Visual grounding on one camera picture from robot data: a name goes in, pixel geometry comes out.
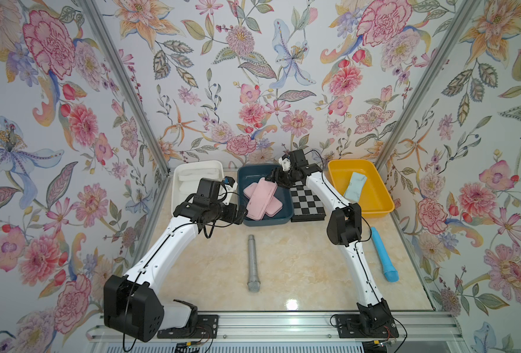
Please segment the white pencil case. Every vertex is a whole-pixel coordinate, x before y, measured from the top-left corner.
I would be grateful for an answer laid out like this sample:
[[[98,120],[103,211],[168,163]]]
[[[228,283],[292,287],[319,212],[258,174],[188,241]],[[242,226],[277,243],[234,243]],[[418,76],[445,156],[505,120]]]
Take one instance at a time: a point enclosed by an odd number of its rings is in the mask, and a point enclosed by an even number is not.
[[[220,171],[215,168],[184,169],[180,171],[177,176],[180,182],[200,181],[202,178],[218,179],[220,177]]]

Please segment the pink pencil case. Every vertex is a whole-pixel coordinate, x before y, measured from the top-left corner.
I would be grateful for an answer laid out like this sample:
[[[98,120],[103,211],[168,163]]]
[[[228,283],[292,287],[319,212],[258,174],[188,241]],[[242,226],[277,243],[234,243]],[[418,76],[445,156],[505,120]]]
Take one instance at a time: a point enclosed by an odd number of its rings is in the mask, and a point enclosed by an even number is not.
[[[250,199],[253,195],[253,193],[255,192],[257,188],[257,182],[253,182],[252,184],[250,184],[249,186],[247,186],[246,188],[244,188],[244,195]],[[276,198],[275,196],[273,196],[270,201],[269,201],[269,204],[267,205],[266,209],[265,209],[265,215],[268,216],[268,217],[274,217],[276,216],[276,214],[279,213],[279,211],[281,211],[283,208],[283,204],[280,200],[278,200],[278,198]]]
[[[261,178],[257,182],[257,188],[247,204],[247,216],[254,221],[261,220],[265,215],[265,209],[277,190],[277,184]]]

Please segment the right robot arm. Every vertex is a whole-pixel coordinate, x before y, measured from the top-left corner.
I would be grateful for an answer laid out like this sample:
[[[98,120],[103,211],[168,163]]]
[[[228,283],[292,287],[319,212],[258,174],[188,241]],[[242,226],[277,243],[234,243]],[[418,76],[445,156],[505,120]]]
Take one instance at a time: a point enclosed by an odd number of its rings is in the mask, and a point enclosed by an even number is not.
[[[322,169],[315,163],[309,163],[301,149],[284,154],[266,179],[282,188],[292,188],[301,182],[319,197],[329,215],[327,236],[345,258],[356,287],[357,305],[364,308],[381,305],[384,297],[376,285],[363,250],[361,207],[336,191]]]

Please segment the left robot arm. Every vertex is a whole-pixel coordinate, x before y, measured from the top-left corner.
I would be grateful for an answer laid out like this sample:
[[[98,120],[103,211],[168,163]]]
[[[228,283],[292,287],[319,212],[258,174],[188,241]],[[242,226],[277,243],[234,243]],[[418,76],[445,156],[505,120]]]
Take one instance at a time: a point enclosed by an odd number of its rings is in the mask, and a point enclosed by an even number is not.
[[[187,337],[197,331],[197,306],[178,299],[163,304],[157,292],[198,234],[210,238],[216,222],[243,223],[247,209],[230,201],[236,188],[229,176],[221,181],[200,179],[197,191],[175,207],[169,225],[151,249],[123,276],[113,275],[104,284],[106,327],[141,342],[166,330]]]

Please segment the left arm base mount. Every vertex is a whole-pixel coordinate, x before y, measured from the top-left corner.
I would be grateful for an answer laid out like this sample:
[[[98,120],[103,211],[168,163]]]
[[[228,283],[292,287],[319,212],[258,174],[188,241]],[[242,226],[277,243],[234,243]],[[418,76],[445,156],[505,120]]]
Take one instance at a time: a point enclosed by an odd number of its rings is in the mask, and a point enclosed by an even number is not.
[[[163,322],[157,338],[217,338],[218,329],[219,315],[200,313],[194,304],[174,300],[164,306]]]

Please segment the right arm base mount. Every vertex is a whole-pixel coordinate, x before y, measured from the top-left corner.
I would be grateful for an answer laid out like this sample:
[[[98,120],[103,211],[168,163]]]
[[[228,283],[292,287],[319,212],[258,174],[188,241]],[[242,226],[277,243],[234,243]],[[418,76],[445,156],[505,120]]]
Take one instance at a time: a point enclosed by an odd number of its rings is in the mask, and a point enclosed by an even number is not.
[[[377,304],[357,303],[356,313],[338,313],[329,323],[337,329],[339,338],[378,338],[389,340],[400,336],[397,324],[385,299]]]

